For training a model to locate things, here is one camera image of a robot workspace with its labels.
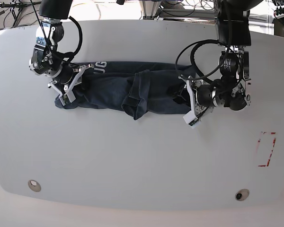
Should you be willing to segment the right-side robot arm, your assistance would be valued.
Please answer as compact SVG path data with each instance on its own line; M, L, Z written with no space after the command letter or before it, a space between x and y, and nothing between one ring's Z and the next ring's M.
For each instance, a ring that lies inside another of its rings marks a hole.
M63 106L75 101L73 89L83 84L84 72L92 68L92 64L76 64L72 60L79 53L83 43L83 33L80 24L69 16L71 0L43 0L36 12L43 20L37 20L39 27L36 30L36 43L33 55L29 60L29 68L36 75L51 78L49 88L58 93L58 98ZM58 43L64 37L62 21L71 20L78 29L79 42L73 52L57 51Z

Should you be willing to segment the left-side robot arm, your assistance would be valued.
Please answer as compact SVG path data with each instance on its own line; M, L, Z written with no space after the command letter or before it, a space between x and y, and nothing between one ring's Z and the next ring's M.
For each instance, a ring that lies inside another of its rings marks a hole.
M223 106L233 111L241 111L251 103L248 91L251 84L249 76L249 52L245 47L251 45L249 31L249 10L235 5L230 0L214 1L215 27L217 39L206 39L189 45L192 72L184 72L175 64L178 77L185 82L184 90L188 97L184 101L190 111L184 115L186 124L195 127L201 119L215 107ZM221 77L210 80L210 72L201 72L195 61L196 51L206 44L225 47L221 52L218 66Z

